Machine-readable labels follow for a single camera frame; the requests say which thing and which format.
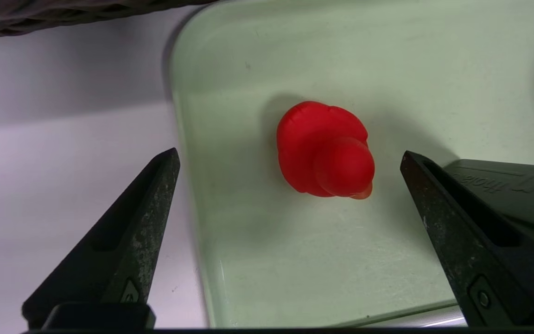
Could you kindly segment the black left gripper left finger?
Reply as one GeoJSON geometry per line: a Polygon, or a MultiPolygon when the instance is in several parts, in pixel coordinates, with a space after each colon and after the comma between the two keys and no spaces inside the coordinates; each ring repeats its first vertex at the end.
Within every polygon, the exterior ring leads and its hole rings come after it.
{"type": "Polygon", "coordinates": [[[25,300],[29,330],[151,330],[147,300],[180,171],[157,154],[25,300]]]}

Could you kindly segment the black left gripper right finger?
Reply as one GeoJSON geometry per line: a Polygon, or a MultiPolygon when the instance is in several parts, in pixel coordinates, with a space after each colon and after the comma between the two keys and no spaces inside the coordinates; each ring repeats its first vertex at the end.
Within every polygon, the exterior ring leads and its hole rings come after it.
{"type": "Polygon", "coordinates": [[[406,151],[400,172],[466,323],[534,327],[534,165],[406,151]]]}

